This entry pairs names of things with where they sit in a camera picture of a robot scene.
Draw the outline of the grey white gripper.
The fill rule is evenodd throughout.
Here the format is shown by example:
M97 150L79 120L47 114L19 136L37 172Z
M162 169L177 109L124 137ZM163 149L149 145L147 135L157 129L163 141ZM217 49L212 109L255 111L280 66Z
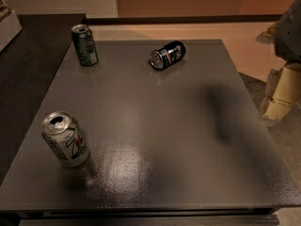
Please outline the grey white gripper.
M274 43L275 53L287 62L267 77L259 120L264 126L280 122L301 99L301 0L257 36L256 42Z

